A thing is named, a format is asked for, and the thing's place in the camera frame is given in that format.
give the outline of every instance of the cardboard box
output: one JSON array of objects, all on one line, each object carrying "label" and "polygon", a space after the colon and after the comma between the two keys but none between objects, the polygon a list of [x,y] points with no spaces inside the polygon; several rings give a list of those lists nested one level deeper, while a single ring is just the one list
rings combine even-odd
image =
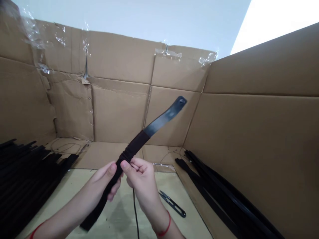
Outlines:
[{"label": "cardboard box", "polygon": [[[4,2],[1,141],[95,141],[77,167],[98,168],[182,95],[185,108],[138,156],[173,164],[192,150],[284,237],[317,238],[319,24],[203,66],[207,50],[169,46],[174,58],[160,42],[35,20],[37,48]],[[176,171],[214,238],[233,238]]]}]

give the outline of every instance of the finger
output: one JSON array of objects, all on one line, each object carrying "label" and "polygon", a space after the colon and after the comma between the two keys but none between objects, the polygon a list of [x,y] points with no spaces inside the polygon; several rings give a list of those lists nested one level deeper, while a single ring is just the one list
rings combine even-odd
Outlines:
[{"label": "finger", "polygon": [[121,168],[123,169],[123,172],[131,181],[136,178],[137,176],[136,170],[126,160],[123,160],[121,162]]},{"label": "finger", "polygon": [[101,177],[105,175],[106,171],[108,170],[108,168],[111,166],[112,163],[115,163],[115,161],[112,161],[108,163],[107,165],[103,166],[102,168],[100,168],[99,170],[97,170],[95,174],[92,176],[92,179],[94,181],[101,179]]},{"label": "finger", "polygon": [[121,185],[121,178],[119,178],[118,181],[116,182],[116,184],[112,187],[110,193],[115,195],[117,190],[120,188],[120,185]]},{"label": "finger", "polygon": [[114,195],[110,195],[110,194],[109,194],[109,195],[107,196],[107,200],[110,201],[110,202],[113,201],[113,198],[114,198]]},{"label": "finger", "polygon": [[130,165],[131,165],[136,171],[138,171],[138,170],[140,169],[138,166],[136,166],[136,165],[133,164],[133,163],[130,163]]},{"label": "finger", "polygon": [[138,167],[141,167],[145,164],[148,164],[147,161],[145,161],[144,159],[141,159],[141,158],[132,158],[131,163],[135,164]]},{"label": "finger", "polygon": [[129,178],[126,178],[126,182],[131,188],[133,188],[133,184]]},{"label": "finger", "polygon": [[109,183],[116,172],[116,164],[112,163],[103,176],[104,183]]}]

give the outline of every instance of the wrist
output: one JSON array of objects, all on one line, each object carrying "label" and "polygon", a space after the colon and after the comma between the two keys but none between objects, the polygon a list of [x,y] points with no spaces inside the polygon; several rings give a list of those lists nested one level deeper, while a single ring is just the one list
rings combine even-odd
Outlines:
[{"label": "wrist", "polygon": [[145,213],[156,234],[165,231],[169,225],[169,214],[162,203]]}]

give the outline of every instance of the scissors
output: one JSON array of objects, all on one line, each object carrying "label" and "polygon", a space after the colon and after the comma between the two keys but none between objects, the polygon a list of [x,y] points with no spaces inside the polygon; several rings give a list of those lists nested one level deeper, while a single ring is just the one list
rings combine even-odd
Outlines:
[{"label": "scissors", "polygon": [[186,217],[185,211],[181,209],[180,206],[178,206],[169,196],[161,190],[159,194],[181,217]]}]

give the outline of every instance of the cable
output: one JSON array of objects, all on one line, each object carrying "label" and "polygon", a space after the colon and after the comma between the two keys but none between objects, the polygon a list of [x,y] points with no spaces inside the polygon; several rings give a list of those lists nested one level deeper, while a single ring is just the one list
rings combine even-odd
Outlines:
[{"label": "cable", "polygon": [[137,239],[140,239],[139,223],[137,221],[137,213],[136,213],[136,206],[135,206],[135,192],[134,192],[134,189],[133,189],[133,202],[134,202],[134,212],[135,212],[136,227],[137,227]]},{"label": "cable", "polygon": [[[60,154],[77,154],[77,153],[81,150],[81,148],[82,148],[82,145],[77,144],[77,143],[66,143],[66,144],[63,144],[63,145],[57,147],[56,149],[53,149],[53,145],[54,145],[57,141],[59,141],[60,139],[61,139],[61,138],[57,138],[57,139],[56,139],[55,141],[53,141],[52,144],[50,145],[50,149],[51,149],[51,151],[53,151],[54,153],[60,153]],[[62,150],[62,151],[57,151],[58,148],[62,148],[62,147],[66,146],[66,145],[69,145],[69,144],[71,144],[70,147],[68,147],[68,148],[66,148],[66,149],[64,149],[64,150]],[[78,149],[76,152],[66,152],[68,149],[72,148],[72,147],[75,146],[75,145],[78,145],[78,146],[79,146],[79,149]]]}]

